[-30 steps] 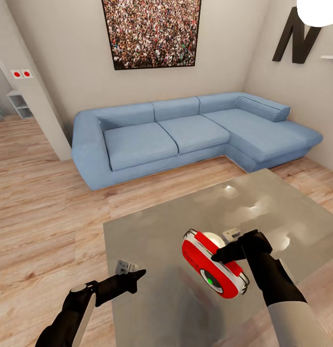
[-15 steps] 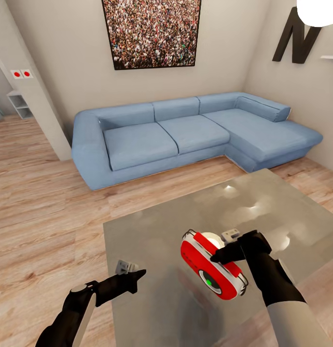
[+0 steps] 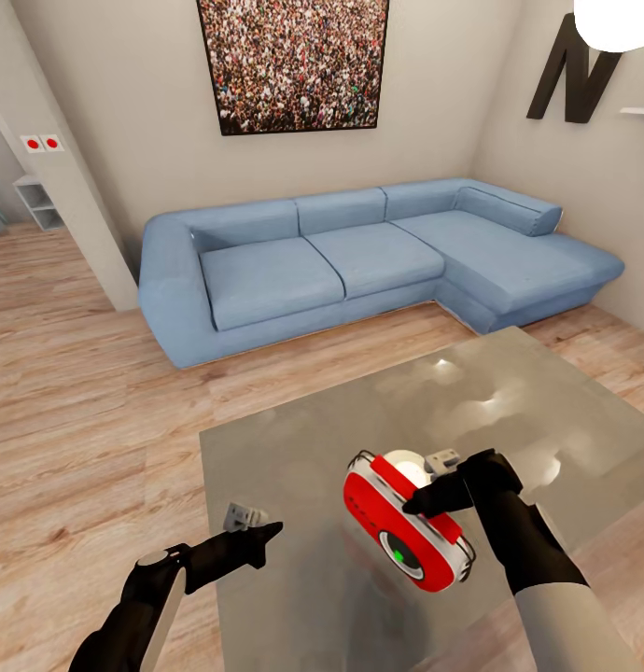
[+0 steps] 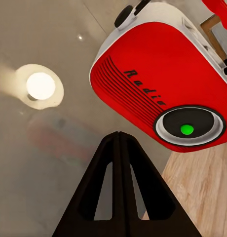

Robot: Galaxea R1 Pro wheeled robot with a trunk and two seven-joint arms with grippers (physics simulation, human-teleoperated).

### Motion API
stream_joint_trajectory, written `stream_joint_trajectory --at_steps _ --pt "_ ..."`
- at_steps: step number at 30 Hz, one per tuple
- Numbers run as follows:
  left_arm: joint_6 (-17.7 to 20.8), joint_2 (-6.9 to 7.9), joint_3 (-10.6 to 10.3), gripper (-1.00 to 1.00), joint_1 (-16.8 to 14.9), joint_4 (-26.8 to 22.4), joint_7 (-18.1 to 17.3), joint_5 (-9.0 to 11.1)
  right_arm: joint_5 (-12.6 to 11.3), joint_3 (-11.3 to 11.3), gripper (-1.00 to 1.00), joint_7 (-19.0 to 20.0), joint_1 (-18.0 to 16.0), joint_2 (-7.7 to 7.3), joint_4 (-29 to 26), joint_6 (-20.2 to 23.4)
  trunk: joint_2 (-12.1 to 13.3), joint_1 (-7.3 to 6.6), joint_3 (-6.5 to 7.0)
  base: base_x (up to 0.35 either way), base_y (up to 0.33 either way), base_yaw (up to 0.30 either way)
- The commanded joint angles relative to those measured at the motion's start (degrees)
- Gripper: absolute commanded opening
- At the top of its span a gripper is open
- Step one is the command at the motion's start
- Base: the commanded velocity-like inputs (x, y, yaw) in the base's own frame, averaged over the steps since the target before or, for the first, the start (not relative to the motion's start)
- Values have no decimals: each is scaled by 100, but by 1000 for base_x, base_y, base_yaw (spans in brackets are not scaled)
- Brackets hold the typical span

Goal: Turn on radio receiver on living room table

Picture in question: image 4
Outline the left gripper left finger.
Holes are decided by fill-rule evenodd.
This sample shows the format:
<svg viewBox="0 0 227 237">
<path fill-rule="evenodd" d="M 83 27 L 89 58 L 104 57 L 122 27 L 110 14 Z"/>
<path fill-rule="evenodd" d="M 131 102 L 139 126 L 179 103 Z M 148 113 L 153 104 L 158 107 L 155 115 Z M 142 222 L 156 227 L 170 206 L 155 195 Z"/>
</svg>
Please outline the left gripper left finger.
<svg viewBox="0 0 227 237">
<path fill-rule="evenodd" d="M 113 162 L 112 219 L 94 220 L 110 162 Z M 127 237 L 118 131 L 102 139 L 52 237 Z"/>
</svg>

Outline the radio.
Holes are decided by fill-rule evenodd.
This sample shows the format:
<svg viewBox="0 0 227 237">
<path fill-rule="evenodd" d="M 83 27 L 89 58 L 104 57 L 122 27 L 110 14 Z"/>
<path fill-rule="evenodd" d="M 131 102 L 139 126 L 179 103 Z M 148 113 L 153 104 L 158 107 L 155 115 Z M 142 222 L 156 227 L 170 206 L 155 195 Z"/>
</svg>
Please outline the radio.
<svg viewBox="0 0 227 237">
<path fill-rule="evenodd" d="M 90 69 L 95 93 L 164 147 L 227 142 L 225 62 L 175 6 L 142 0 L 118 15 Z M 203 0 L 227 29 L 227 3 Z"/>
</svg>

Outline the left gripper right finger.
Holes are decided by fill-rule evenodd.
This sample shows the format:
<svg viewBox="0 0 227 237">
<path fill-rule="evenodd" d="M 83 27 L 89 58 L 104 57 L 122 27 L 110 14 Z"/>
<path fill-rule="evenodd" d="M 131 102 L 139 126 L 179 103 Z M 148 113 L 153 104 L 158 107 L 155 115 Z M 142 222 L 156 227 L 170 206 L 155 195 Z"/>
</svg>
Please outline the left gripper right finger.
<svg viewBox="0 0 227 237">
<path fill-rule="evenodd" d="M 202 237 L 137 139 L 119 132 L 127 237 Z M 138 217 L 132 165 L 150 220 Z"/>
</svg>

